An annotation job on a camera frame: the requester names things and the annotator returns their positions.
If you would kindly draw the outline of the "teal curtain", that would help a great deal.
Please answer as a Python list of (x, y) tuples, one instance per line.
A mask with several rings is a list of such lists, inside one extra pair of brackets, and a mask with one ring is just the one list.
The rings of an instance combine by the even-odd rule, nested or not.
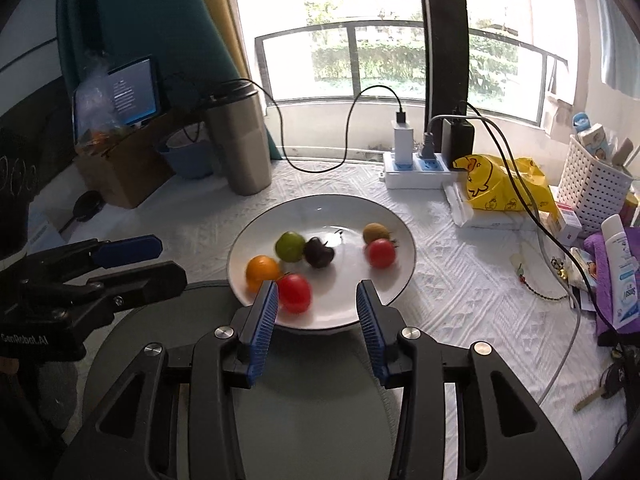
[(70, 93), (99, 64), (152, 58), (160, 110), (188, 116), (244, 80), (204, 0), (56, 0), (55, 23)]

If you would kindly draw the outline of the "yellow curtain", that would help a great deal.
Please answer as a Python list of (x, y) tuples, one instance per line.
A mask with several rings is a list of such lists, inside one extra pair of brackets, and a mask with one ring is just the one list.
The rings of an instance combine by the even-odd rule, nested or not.
[(243, 44), (238, 0), (204, 0), (204, 2), (240, 75), (250, 76), (250, 66), (247, 63)]

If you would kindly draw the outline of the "red tomato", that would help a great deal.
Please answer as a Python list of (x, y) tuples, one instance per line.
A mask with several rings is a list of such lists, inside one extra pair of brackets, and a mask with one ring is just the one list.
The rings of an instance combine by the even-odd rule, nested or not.
[(386, 269), (396, 261), (396, 248), (386, 238), (378, 238), (367, 244), (364, 250), (367, 262), (375, 269)]
[(278, 293), (281, 307), (293, 314), (306, 312), (312, 300), (309, 282), (302, 274), (285, 274), (278, 281)]

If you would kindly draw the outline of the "tablet screen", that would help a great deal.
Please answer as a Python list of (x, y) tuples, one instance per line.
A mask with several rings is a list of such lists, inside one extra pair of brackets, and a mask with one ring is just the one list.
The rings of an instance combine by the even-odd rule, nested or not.
[[(137, 58), (116, 68), (108, 68), (112, 78), (122, 77), (132, 90), (132, 103), (127, 107), (124, 113), (126, 125), (128, 127), (137, 125), (155, 117), (162, 106), (160, 102), (160, 90), (158, 90), (157, 68), (152, 56)], [(74, 128), (74, 94), (72, 99), (72, 119), (74, 142), (76, 144), (75, 128)]]

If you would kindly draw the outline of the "cardboard box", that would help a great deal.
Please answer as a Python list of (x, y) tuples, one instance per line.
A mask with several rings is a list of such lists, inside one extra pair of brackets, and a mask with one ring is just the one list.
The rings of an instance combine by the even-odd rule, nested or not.
[(75, 166), (90, 191), (110, 205), (134, 209), (175, 174), (157, 151), (175, 128), (173, 114), (157, 116), (104, 150), (76, 148)]

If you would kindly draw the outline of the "orange fruit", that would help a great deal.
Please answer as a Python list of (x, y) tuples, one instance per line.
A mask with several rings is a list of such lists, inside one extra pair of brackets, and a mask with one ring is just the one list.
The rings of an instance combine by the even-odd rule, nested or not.
[(277, 281), (281, 276), (280, 264), (266, 255), (251, 258), (245, 268), (246, 287), (252, 294), (259, 292), (264, 281)]

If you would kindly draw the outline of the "dark plum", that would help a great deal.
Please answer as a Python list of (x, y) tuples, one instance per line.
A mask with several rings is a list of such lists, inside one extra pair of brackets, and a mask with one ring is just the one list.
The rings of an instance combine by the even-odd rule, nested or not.
[(311, 237), (306, 241), (303, 249), (303, 255), (310, 266), (315, 269), (326, 268), (334, 259), (335, 250), (323, 243), (319, 237)]

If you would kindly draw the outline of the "green fruit on plate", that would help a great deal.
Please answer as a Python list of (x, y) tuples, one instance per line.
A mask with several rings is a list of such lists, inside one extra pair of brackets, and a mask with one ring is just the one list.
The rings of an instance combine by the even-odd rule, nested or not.
[(278, 258), (287, 263), (296, 263), (303, 259), (306, 240), (294, 231), (284, 232), (276, 241), (274, 251)]

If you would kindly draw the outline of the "blue bowl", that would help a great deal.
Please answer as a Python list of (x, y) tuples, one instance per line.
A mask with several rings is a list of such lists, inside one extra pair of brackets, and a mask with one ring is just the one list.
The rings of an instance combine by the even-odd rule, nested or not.
[(174, 173), (188, 180), (198, 180), (214, 172), (213, 148), (203, 124), (177, 129), (157, 145)]

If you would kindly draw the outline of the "yellow duck bag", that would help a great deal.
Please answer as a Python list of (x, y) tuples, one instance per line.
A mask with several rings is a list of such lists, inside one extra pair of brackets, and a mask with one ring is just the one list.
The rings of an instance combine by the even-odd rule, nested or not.
[(520, 157), (505, 164), (500, 157), (472, 154), (456, 159), (452, 166), (466, 172), (465, 194), (474, 209), (523, 211), (517, 188), (530, 210), (556, 211), (548, 179), (533, 159)]

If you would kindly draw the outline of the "white power strip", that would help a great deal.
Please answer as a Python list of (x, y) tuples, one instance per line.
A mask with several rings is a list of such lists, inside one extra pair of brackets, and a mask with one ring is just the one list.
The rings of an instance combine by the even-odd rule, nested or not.
[(385, 152), (383, 165), (382, 181), (389, 190), (438, 190), (460, 176), (460, 172), (447, 167), (439, 153), (433, 159), (423, 159), (414, 153), (411, 166), (398, 166), (394, 153)]

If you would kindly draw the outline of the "purple pouch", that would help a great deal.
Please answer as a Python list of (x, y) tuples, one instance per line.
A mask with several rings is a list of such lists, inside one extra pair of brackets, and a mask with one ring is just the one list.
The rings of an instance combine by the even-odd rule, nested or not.
[[(640, 229), (625, 229), (630, 250), (634, 258), (639, 259), (640, 249)], [(608, 268), (608, 256), (606, 255), (605, 242), (601, 233), (594, 233), (584, 241), (584, 248), (593, 256), (597, 267), (596, 277), (596, 299), (601, 313), (608, 321), (612, 321), (612, 286), (610, 269)], [(639, 344), (639, 320), (636, 318), (631, 323), (620, 328), (617, 333), (622, 337), (624, 344)], [(612, 347), (616, 343), (616, 336), (606, 326), (599, 315), (596, 316), (596, 334), (598, 345), (601, 347)]]

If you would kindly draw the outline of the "black round object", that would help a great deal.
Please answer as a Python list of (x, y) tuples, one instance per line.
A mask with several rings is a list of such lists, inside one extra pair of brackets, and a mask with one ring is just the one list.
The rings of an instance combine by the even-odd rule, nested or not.
[(73, 217), (78, 222), (87, 222), (98, 214), (104, 206), (105, 200), (99, 191), (87, 191), (76, 200), (73, 208)]

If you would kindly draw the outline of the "white embossed tablecloth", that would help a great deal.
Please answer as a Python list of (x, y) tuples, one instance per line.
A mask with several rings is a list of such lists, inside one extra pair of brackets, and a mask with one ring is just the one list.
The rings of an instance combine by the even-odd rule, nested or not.
[(610, 354), (597, 345), (593, 322), (558, 301), (560, 286), (541, 260), (532, 232), (461, 229), (443, 192), (388, 190), (381, 170), (352, 162), (324, 174), (302, 174), (284, 162), (269, 188), (232, 193), (221, 178), (172, 178), (134, 209), (107, 206), (70, 225), (85, 183), (68, 167), (36, 196), (34, 207), (70, 242), (155, 234), (164, 257), (192, 282), (226, 274), (228, 252), (250, 220), (270, 207), (314, 194), (362, 196), (390, 208), (416, 241), (416, 270), (398, 298), (405, 320), (447, 344), (492, 344), (533, 396), (573, 454), (584, 477), (608, 458), (625, 419), (621, 396), (575, 404), (597, 385)]

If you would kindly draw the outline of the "black charger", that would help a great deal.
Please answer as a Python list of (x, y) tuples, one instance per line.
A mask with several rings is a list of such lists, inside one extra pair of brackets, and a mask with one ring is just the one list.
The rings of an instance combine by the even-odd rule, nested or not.
[(445, 118), (442, 121), (442, 159), (449, 170), (454, 162), (473, 153), (475, 129), (466, 119)]

